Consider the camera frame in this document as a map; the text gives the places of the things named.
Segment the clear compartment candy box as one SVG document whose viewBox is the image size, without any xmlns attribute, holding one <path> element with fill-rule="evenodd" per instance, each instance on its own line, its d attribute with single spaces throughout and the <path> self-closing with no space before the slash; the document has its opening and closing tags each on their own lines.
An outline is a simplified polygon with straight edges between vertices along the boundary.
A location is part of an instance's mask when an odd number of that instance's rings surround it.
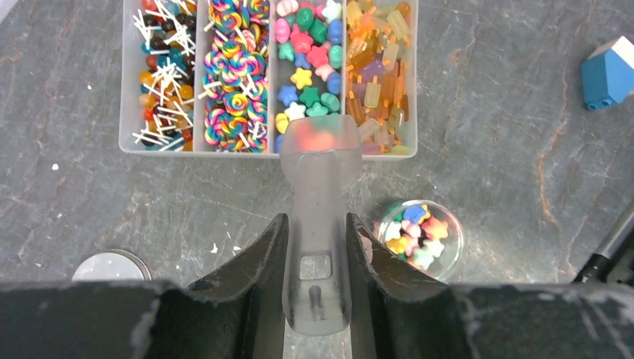
<svg viewBox="0 0 634 359">
<path fill-rule="evenodd" d="M 404 113 L 406 120 L 403 121 L 402 127 L 396 134 L 396 138 L 401 139 L 395 152 L 389 151 L 385 154 L 375 154 L 370 152 L 363 153 L 363 159 L 367 161 L 399 161 L 406 158 L 412 158 L 418 150 L 418 122 L 416 119 L 416 40 L 418 30 L 418 3 L 417 1 L 409 1 L 410 14 L 407 18 L 410 28 L 409 40 L 410 46 L 401 56 L 404 63 L 404 93 L 406 100 L 404 104 Z M 135 137 L 139 133 L 144 122 L 141 119 L 141 105 L 137 98 L 141 94 L 142 85 L 138 81 L 138 77 L 145 65 L 145 60 L 141 50 L 144 43 L 142 34 L 135 26 L 135 18 L 141 11 L 141 3 L 139 1 L 123 1 L 121 4 L 123 9 L 123 36 L 122 36 L 122 82 L 121 82 L 121 101 L 120 101 L 120 131 L 119 146 L 126 153 L 141 154 L 148 156 L 161 157 L 203 157 L 203 158 L 231 158 L 233 154 L 230 152 L 221 152 L 216 150 L 212 145 L 207 144 L 203 140 L 203 120 L 205 117 L 203 100 L 196 99 L 194 101 L 194 117 L 192 123 L 194 125 L 194 144 L 193 149 L 188 152 L 173 151 L 168 148 L 164 151 L 148 150 L 141 140 Z M 267 75 L 270 81 L 270 91 L 268 92 L 268 149 L 262 153 L 253 153 L 253 159 L 278 159 L 279 154 L 274 147 L 277 140 L 278 132 L 272 123 L 273 116 L 282 108 L 282 103 L 277 100 L 277 91 L 282 85 L 290 83 L 290 75 L 294 67 L 288 61 L 282 61 L 277 58 L 271 59 L 271 69 Z"/>
</svg>

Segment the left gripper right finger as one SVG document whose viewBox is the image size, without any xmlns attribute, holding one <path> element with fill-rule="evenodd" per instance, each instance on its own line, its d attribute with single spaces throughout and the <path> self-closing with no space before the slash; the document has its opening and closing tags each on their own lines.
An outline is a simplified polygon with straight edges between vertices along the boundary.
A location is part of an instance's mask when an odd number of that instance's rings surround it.
<svg viewBox="0 0 634 359">
<path fill-rule="evenodd" d="M 450 286 L 397 257 L 353 213 L 345 242 L 354 358 L 471 358 Z"/>
</svg>

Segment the clear plastic scoop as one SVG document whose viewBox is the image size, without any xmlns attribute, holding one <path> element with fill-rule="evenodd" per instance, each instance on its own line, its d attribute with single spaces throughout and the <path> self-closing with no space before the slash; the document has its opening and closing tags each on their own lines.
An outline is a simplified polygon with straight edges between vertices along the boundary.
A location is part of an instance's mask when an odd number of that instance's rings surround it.
<svg viewBox="0 0 634 359">
<path fill-rule="evenodd" d="M 351 321 L 343 192 L 362 165 L 357 125 L 347 114 L 293 120 L 279 157 L 294 190 L 283 312 L 298 334 L 335 334 Z"/>
</svg>

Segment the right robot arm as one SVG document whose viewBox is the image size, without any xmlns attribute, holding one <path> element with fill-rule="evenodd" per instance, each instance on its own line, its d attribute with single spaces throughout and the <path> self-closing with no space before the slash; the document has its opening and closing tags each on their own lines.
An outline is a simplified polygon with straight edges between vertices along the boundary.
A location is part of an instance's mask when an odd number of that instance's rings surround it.
<svg viewBox="0 0 634 359">
<path fill-rule="evenodd" d="M 608 283 L 609 275 L 630 249 L 633 249 L 633 201 L 620 214 L 573 282 Z"/>
</svg>

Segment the small clear glass jar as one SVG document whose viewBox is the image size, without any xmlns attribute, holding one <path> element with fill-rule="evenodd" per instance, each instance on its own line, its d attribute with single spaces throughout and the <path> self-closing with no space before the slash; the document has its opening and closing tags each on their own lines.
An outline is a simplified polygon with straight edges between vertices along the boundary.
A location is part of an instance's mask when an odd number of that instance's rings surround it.
<svg viewBox="0 0 634 359">
<path fill-rule="evenodd" d="M 462 265 L 466 237 L 458 218 L 432 200 L 389 205 L 374 223 L 375 238 L 399 259 L 441 282 Z"/>
</svg>

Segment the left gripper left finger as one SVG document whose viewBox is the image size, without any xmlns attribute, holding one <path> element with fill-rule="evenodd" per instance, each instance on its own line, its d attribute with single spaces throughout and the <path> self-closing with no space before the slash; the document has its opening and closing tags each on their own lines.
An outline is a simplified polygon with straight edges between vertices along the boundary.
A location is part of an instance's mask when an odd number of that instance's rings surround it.
<svg viewBox="0 0 634 359">
<path fill-rule="evenodd" d="M 279 214 L 258 239 L 186 287 L 168 280 L 133 331 L 134 358 L 281 358 L 283 273 L 289 217 Z"/>
</svg>

